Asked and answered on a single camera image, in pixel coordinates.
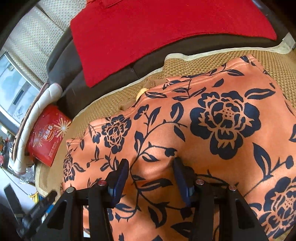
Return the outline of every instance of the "red fabric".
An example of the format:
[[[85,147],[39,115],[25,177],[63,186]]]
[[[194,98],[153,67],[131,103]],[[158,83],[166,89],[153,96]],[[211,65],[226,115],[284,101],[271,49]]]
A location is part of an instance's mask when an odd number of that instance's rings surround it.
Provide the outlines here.
[[[186,37],[235,34],[276,40],[251,0],[122,0],[108,8],[96,0],[70,26],[89,87]]]

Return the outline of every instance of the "orange cloth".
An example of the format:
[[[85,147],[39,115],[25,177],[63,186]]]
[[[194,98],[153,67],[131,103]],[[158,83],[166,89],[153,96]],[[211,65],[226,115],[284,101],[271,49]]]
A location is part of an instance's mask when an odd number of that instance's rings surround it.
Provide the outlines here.
[[[251,55],[167,80],[67,142],[63,189],[90,187],[125,158],[124,196],[108,210],[114,240],[188,240],[194,209],[185,207],[174,179],[178,156],[197,177],[236,185],[270,240],[291,228],[296,118],[275,80]]]

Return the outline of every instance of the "window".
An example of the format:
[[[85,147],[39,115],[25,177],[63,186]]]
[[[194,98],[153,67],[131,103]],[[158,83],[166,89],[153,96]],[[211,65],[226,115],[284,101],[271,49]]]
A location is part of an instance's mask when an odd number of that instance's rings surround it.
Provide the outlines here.
[[[19,127],[39,89],[17,69],[8,53],[0,58],[0,112]]]

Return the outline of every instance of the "red box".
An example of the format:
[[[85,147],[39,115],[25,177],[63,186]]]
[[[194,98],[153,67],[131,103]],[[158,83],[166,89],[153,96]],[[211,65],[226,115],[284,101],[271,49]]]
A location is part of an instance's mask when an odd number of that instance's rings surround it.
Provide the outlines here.
[[[31,156],[51,166],[71,120],[57,106],[48,105],[38,117],[27,143]]]

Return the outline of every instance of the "cable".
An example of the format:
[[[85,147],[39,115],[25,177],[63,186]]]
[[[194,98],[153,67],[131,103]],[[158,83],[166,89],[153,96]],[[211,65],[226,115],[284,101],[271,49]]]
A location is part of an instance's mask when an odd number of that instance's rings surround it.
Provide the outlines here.
[[[11,178],[10,176],[6,173],[6,171],[3,170],[3,172],[5,173],[5,175],[20,189],[22,190]]]

